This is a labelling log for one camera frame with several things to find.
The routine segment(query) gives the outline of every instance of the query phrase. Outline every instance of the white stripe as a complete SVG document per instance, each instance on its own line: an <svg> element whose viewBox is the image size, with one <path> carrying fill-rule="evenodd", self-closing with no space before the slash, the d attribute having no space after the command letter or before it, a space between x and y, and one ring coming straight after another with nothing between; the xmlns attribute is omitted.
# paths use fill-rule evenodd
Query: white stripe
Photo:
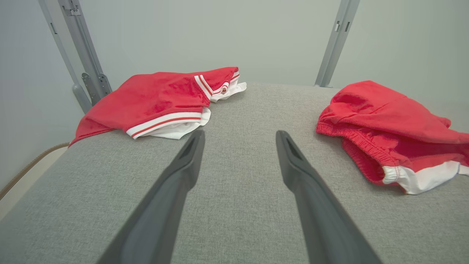
<svg viewBox="0 0 469 264"><path fill-rule="evenodd" d="M205 81L205 78L204 78L204 76L203 76L202 74L200 75L200 78L201 78L201 80L204 82L204 84L208 87L208 89L210 90L210 92L213 93L212 88L211 88L210 85L208 85L208 83Z"/></svg>
<svg viewBox="0 0 469 264"><path fill-rule="evenodd" d="M238 75L238 77L232 79L232 80L230 81L230 83L233 83L234 81L238 81L238 80L239 80L239 75Z"/></svg>
<svg viewBox="0 0 469 264"><path fill-rule="evenodd" d="M171 114L167 114L167 115L164 115L164 116L160 116L160 117L157 117L155 119L152 119L150 121L147 121L145 123L141 123L141 124L138 124L134 127L131 127L129 129L127 129L127 131L125 133L127 133L127 135L131 136L141 130L144 130L145 128L149 128L153 125L156 125L158 123L161 123L161 122L164 122L164 121L167 121L167 120L170 120L170 119L174 119L174 118L182 118L182 117L198 117L200 118L202 116L201 113L199 112L177 112L177 113L171 113ZM161 125L157 125L155 127L152 127L151 129L148 129L148 130L145 130L144 132L141 132L137 135L135 135L135 137L133 137L133 139L136 139L138 138L139 136L145 134L145 133L148 133L150 131L154 131L155 129L158 129L158 128L161 128L161 127L164 127L164 126L167 126L169 124L174 124L174 122L176 123L187 123L187 122L200 122L200 120L196 120L196 119L189 119L189 120L185 120L185 119L182 119L182 120L175 120L175 121L171 121L171 122L167 122L167 123L164 123L164 124L161 124Z"/></svg>
<svg viewBox="0 0 469 264"><path fill-rule="evenodd" d="M198 75L194 76L194 78L196 79L196 82L197 84L199 85L200 89L202 89L202 91L205 93L205 95L207 96L207 98L210 100L210 98L212 97L210 95L210 93L207 91L207 89L204 87L204 85L202 84L202 82L200 81L200 78Z"/></svg>
<svg viewBox="0 0 469 264"><path fill-rule="evenodd" d="M218 91L220 91L220 89L221 89L223 86L226 86L226 87L228 88L229 85L230 85L229 83L224 82L224 83L220 86L220 88L218 88L217 90L213 91L213 93L217 93Z"/></svg>

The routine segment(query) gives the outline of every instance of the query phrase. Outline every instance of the red fabric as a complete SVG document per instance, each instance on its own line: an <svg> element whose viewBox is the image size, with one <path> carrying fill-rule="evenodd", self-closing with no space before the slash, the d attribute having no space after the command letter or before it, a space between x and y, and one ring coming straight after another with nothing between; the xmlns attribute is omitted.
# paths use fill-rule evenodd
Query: red fabric
<svg viewBox="0 0 469 264"><path fill-rule="evenodd" d="M319 117L316 132L343 137L342 147L364 176L382 185L382 166L417 172L446 161L469 165L469 134L405 95L372 81L340 90Z"/></svg>
<svg viewBox="0 0 469 264"><path fill-rule="evenodd" d="M203 75L212 89L230 82L237 67L195 73L157 72L135 75L101 99L80 121L75 142L114 129L129 128L176 112L202 112L210 105L195 80Z"/></svg>

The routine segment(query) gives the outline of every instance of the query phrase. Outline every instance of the gray upholstered bench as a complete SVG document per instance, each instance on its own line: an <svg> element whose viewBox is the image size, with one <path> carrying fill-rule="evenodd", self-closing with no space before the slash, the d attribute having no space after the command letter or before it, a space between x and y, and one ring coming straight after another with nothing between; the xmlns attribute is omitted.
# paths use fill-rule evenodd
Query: gray upholstered bench
<svg viewBox="0 0 469 264"><path fill-rule="evenodd" d="M275 132L286 130L384 263L467 263L469 177L417 196L369 183L340 146L316 134L336 89L248 84L210 106L199 179L172 263L307 263ZM464 111L426 104L469 132ZM181 140L113 131L68 149L0 222L0 263L91 264L171 162Z"/></svg>

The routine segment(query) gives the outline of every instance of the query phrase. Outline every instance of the red stripe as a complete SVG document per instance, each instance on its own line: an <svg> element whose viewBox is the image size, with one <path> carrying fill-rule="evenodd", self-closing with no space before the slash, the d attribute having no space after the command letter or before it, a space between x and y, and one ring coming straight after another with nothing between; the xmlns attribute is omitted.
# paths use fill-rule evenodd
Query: red stripe
<svg viewBox="0 0 469 264"><path fill-rule="evenodd" d="M213 95L211 92L210 92L210 89L205 85L205 82L202 80L202 78L199 76L199 79L200 79L200 82L204 85L204 87L207 89L208 93L210 95Z"/></svg>
<svg viewBox="0 0 469 264"><path fill-rule="evenodd" d="M179 117L179 118L173 118L173 119L169 119L169 120L166 120L166 121L163 121L163 122L160 122L158 124L154 124L150 127L147 127L145 129L142 129L140 130L139 132L136 132L132 135L132 138L135 137L135 135L139 134L139 133L142 133L146 130L149 130L150 128L153 128L155 126L158 126L158 125L161 125L161 124L164 124L164 123L168 123L168 122L171 122L171 121L176 121L176 120L200 120L200 117Z"/></svg>

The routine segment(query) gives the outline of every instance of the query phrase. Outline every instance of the red garment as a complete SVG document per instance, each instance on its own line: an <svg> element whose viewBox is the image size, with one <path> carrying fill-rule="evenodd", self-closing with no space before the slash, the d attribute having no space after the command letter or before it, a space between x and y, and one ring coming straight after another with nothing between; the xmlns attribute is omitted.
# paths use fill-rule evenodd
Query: red garment
<svg viewBox="0 0 469 264"><path fill-rule="evenodd" d="M200 122L210 100L223 97L221 94L236 86L238 78L237 67L132 76L86 113L70 145L114 129L136 139L163 127Z"/></svg>
<svg viewBox="0 0 469 264"><path fill-rule="evenodd" d="M450 125L415 100L364 81L332 98L316 132L343 137L342 147L369 181L418 194L457 173L469 176L469 134Z"/></svg>

